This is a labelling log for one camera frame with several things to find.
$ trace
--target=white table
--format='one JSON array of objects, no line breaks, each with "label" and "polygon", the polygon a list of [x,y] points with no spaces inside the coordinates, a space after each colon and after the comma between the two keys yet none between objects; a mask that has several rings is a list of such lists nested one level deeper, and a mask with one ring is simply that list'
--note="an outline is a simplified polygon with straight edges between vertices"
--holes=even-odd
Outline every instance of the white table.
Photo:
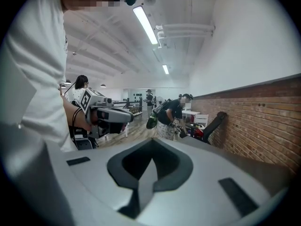
[{"label": "white table", "polygon": [[200,112],[195,112],[195,111],[182,111],[182,114],[185,115],[194,115],[194,120],[196,119],[195,115],[200,114]]}]

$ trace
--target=black slot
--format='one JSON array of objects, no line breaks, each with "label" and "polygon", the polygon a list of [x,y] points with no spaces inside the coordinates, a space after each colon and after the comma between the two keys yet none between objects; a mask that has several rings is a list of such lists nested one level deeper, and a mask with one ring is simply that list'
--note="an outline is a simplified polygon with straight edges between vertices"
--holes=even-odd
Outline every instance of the black slot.
[{"label": "black slot", "polygon": [[244,192],[244,190],[231,178],[225,178],[218,181],[223,190],[230,198],[235,208],[244,217],[253,211],[258,206],[257,204]]},{"label": "black slot", "polygon": [[73,166],[73,165],[81,164],[81,163],[87,162],[87,161],[90,161],[90,159],[85,156],[85,157],[80,157],[77,159],[68,160],[67,163],[69,166]]}]

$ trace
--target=black hair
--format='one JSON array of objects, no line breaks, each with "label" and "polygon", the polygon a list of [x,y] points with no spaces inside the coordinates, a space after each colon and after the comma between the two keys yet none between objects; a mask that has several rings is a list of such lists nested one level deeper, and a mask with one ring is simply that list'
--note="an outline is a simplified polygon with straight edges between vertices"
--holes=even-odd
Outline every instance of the black hair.
[{"label": "black hair", "polygon": [[193,100],[193,96],[192,95],[184,94],[184,95],[182,95],[182,97],[186,97],[186,98],[188,98],[190,100]]},{"label": "black hair", "polygon": [[84,88],[85,83],[88,83],[88,78],[85,75],[80,75],[75,81],[75,89]]}]

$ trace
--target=woman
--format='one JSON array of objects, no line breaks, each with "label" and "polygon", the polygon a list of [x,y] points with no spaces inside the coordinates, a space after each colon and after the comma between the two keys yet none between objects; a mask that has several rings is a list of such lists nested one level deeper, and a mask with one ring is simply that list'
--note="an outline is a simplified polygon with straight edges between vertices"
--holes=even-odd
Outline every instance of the woman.
[{"label": "woman", "polygon": [[174,119],[180,120],[181,125],[185,133],[187,130],[182,116],[182,108],[185,103],[190,103],[193,99],[192,95],[184,94],[181,99],[170,101],[158,114],[157,131],[160,137],[173,140],[174,139],[174,127],[172,126]]},{"label": "woman", "polygon": [[80,75],[77,77],[75,81],[75,88],[70,89],[67,94],[65,95],[66,99],[69,102],[75,101],[77,105],[79,105],[79,99],[81,94],[86,90],[88,87],[89,81],[87,76]]}]

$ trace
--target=black t-shirt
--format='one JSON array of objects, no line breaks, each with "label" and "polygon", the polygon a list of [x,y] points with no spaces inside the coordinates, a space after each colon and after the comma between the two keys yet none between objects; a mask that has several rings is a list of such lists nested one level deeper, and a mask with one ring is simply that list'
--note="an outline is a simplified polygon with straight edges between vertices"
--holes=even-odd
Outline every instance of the black t-shirt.
[{"label": "black t-shirt", "polygon": [[182,119],[182,107],[180,105],[180,101],[179,100],[173,100],[171,102],[169,102],[158,114],[158,121],[165,124],[165,125],[169,125],[171,123],[170,119],[167,116],[167,109],[171,109],[172,110],[172,115],[173,118],[177,118],[177,119]]},{"label": "black t-shirt", "polygon": [[147,103],[147,106],[152,106],[151,100],[152,100],[153,97],[154,97],[153,94],[149,94],[149,95],[147,96],[146,99],[147,99],[147,100],[150,100],[150,102]]}]

